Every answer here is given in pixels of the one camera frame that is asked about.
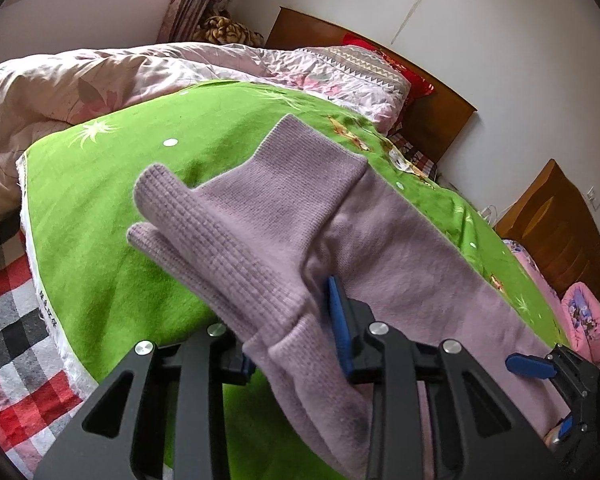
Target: lavender sweater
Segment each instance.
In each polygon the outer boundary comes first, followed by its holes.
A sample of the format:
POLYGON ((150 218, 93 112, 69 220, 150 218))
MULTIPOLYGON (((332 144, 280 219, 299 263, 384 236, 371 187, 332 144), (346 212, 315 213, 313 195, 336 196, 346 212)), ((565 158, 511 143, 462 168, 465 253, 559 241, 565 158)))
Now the lavender sweater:
POLYGON ((330 274, 410 339, 461 341, 538 433, 568 412, 550 385, 506 370, 513 352, 549 349, 500 294, 363 156, 291 115, 247 162, 195 189, 148 167, 134 199, 148 222, 129 243, 234 330, 294 429, 350 478, 365 475, 371 404, 338 366, 330 274))

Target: checkered fabric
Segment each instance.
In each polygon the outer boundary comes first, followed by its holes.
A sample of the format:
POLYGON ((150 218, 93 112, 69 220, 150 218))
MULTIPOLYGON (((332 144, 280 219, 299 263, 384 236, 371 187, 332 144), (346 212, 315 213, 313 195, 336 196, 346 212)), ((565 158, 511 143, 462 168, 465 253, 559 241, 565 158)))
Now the checkered fabric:
POLYGON ((81 403, 40 317, 16 214, 0 224, 0 446, 27 478, 81 403))
POLYGON ((413 165, 427 175, 434 182, 438 176, 438 165, 433 162, 424 153, 402 136, 402 123, 398 122, 389 130, 388 139, 395 145, 396 148, 404 155, 404 158, 411 161, 413 165))

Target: white wall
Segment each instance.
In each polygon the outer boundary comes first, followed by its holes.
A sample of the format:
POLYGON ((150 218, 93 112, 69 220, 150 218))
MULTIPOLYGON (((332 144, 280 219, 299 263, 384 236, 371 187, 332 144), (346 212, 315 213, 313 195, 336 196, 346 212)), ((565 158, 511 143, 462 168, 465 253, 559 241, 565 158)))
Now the white wall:
MULTIPOLYGON (((266 35, 287 6, 388 45, 414 1, 234 0, 234 16, 266 35)), ((391 48, 478 108, 440 163, 476 206, 503 211, 552 157, 600 199, 593 0, 422 0, 391 48)))
POLYGON ((0 62, 76 48, 153 44, 170 0, 7 0, 0 62))

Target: patterned pillowcase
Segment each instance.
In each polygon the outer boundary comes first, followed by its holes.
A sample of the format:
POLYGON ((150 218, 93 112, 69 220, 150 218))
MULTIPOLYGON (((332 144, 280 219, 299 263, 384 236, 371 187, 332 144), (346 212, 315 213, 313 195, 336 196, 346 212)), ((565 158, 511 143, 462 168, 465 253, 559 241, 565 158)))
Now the patterned pillowcase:
POLYGON ((394 59, 374 44, 359 38, 355 34, 347 33, 342 39, 342 44, 360 47, 368 52, 375 53, 376 56, 381 57, 393 70, 400 73, 409 82, 408 94, 404 101, 404 105, 402 106, 402 110, 400 110, 397 121, 395 121, 394 125, 387 133, 387 137, 394 143, 395 147, 400 150, 407 160, 411 161, 431 180, 435 181, 438 176, 438 166, 436 163, 420 152, 402 134, 402 120, 404 119, 407 108, 413 104, 416 99, 431 95, 435 91, 434 86, 429 81, 404 66, 397 59, 394 59))
POLYGON ((310 52, 331 66, 347 73, 353 73, 387 90, 397 92, 403 98, 410 93, 410 83, 395 71, 378 54, 356 46, 307 47, 301 50, 310 52))

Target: bed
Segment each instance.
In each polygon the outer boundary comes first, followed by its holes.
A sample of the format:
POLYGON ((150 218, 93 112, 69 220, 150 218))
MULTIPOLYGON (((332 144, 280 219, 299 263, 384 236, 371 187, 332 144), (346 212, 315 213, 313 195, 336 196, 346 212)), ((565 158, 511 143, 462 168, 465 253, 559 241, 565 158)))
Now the bed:
POLYGON ((555 160, 495 229, 525 247, 560 297, 571 284, 584 282, 600 301, 600 233, 580 191, 555 160))
POLYGON ((471 118, 476 108, 438 78, 385 46, 349 29, 282 7, 267 38, 267 48, 292 50, 306 46, 341 45, 347 34, 374 44, 390 57, 430 81, 433 94, 417 99, 402 120, 403 136, 425 156, 438 162, 471 118))

